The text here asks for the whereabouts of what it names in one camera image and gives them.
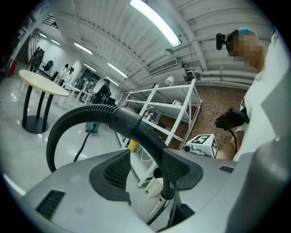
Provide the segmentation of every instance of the glossy white floor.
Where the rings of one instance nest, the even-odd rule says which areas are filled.
[[[52,103],[48,116],[49,129],[42,134],[31,134],[21,126],[23,105],[27,85],[18,76],[21,67],[17,67],[12,78],[4,79],[0,85],[0,165],[2,172],[17,186],[27,192],[50,174],[46,164],[45,150],[50,129],[54,123],[67,112],[64,108]],[[29,102],[28,115],[35,115],[40,98],[40,91],[33,89]],[[46,101],[43,102],[40,116],[43,116]],[[105,125],[100,125],[99,135],[89,136],[79,159],[98,156],[103,153],[120,149],[120,144],[114,131]],[[80,149],[86,137],[85,124],[70,128],[60,139],[56,152],[56,167],[73,162],[75,154]],[[137,188],[137,179],[131,171],[126,190],[130,193],[132,208],[142,219],[154,205],[156,198],[148,198],[143,188]],[[170,208],[152,225],[158,230],[166,225]]]

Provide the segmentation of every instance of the yellow bucket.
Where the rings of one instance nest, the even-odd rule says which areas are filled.
[[[128,149],[130,149],[130,152],[133,153],[138,147],[137,141],[131,139],[128,145]]]

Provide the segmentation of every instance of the white metal shelf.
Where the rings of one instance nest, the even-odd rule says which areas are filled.
[[[181,105],[173,105],[172,103],[174,101],[181,102]],[[166,87],[159,87],[159,85],[155,85],[153,89],[131,91],[123,105],[125,103],[130,103],[137,108],[141,108],[139,113],[141,117],[143,117],[146,110],[149,110],[153,112],[159,112],[162,115],[176,119],[174,125],[171,128],[171,131],[168,131],[152,122],[143,119],[143,121],[148,125],[167,135],[165,144],[168,146],[172,138],[179,140],[181,145],[185,143],[196,120],[198,111],[200,109],[201,100],[195,88],[195,80],[192,80],[191,84],[187,85]],[[192,106],[197,107],[194,116],[192,115]],[[181,138],[175,135],[180,121],[185,121],[189,125],[185,138]],[[126,148],[128,141],[129,139],[127,138],[125,141],[121,142],[122,149]],[[141,154],[139,155],[139,153],[132,153],[131,157],[131,166],[140,179],[140,182],[137,184],[137,186],[141,187],[143,184],[149,181],[149,178],[152,176],[152,173],[157,165],[154,160],[147,161],[147,163],[142,162]]]

